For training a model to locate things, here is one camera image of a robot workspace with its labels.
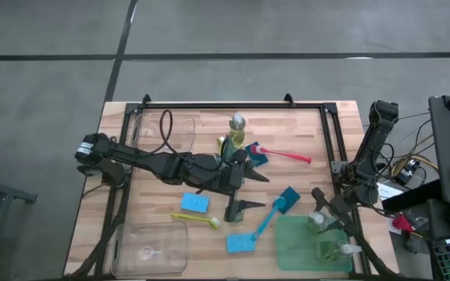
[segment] concrete floor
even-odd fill
[[[0,0],[0,55],[115,54],[128,5]],[[126,53],[163,52],[450,52],[450,0],[140,0]],[[97,129],[112,68],[111,61],[0,62],[0,182],[39,194],[35,205],[12,209],[0,280],[61,275],[84,182],[73,154]],[[450,59],[123,62],[113,100],[285,93],[356,100],[363,123],[377,99],[399,103],[407,116],[426,112],[428,97],[450,94]],[[397,154],[426,119],[395,127],[388,141]],[[425,156],[435,160],[432,149]],[[426,255],[395,246],[402,273],[430,276]]]

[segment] green tray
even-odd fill
[[[277,264],[283,270],[309,270],[350,272],[351,259],[340,261],[319,261],[315,256],[315,244],[323,241],[348,241],[341,230],[329,230],[312,234],[306,227],[307,217],[282,216],[275,224],[275,245]]]

